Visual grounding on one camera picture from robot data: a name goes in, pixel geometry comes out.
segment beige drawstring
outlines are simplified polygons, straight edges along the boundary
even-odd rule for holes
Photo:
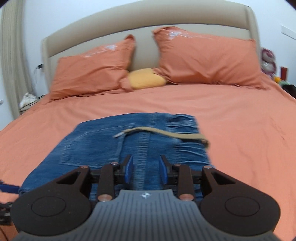
[[[173,133],[173,132],[163,131],[163,130],[160,130],[157,128],[147,127],[147,126],[140,126],[140,127],[135,127],[132,129],[126,129],[126,130],[114,135],[113,137],[117,138],[123,134],[127,134],[132,131],[149,131],[149,132],[154,132],[154,133],[162,134],[162,135],[172,137],[172,138],[177,138],[177,139],[201,140],[201,142],[202,142],[202,144],[204,144],[205,148],[208,148],[210,145],[207,138],[203,134],[200,134],[200,133],[196,133],[196,134]]]

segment white wall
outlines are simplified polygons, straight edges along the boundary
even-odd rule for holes
[[[136,0],[27,0],[24,37],[29,69],[42,63],[41,40],[66,25],[111,8]],[[250,6],[257,17],[261,45],[275,52],[278,66],[289,68],[288,80],[296,84],[296,41],[281,34],[281,25],[296,32],[296,11],[285,0],[231,0]],[[40,71],[37,95],[48,92]]]
[[[2,15],[2,8],[0,9],[0,19]],[[9,109],[8,100],[6,97],[3,79],[2,79],[2,71],[1,71],[1,63],[0,63],[0,100],[3,100],[3,104],[0,105],[0,131],[13,120],[11,111]]]

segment bed sheet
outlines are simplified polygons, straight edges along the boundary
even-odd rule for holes
[[[296,101],[270,79],[264,80],[268,90],[196,84],[53,102],[45,96],[0,132],[0,178],[21,185],[83,121],[135,112],[189,114],[211,143],[212,164],[275,198],[281,208],[275,234],[292,240],[296,236]],[[0,202],[15,198],[0,194]]]

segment blue jeans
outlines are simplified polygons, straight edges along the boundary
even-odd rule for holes
[[[20,194],[37,188],[79,166],[92,169],[133,155],[133,190],[159,190],[164,188],[160,180],[158,160],[164,154],[172,164],[187,164],[193,170],[201,170],[209,164],[203,144],[193,140],[180,140],[160,134],[140,131],[113,138],[122,130],[149,126],[175,133],[199,133],[195,118],[190,115],[168,113],[135,113],[110,116],[80,123],[34,169],[24,181]],[[96,196],[93,185],[90,199]],[[201,197],[196,186],[197,198]]]

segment screw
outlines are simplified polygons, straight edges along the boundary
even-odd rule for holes
[[[102,195],[98,196],[98,200],[100,202],[109,202],[112,200],[112,196],[108,195],[108,194],[102,194]]]
[[[181,194],[179,199],[185,202],[192,201],[194,197],[191,194]]]

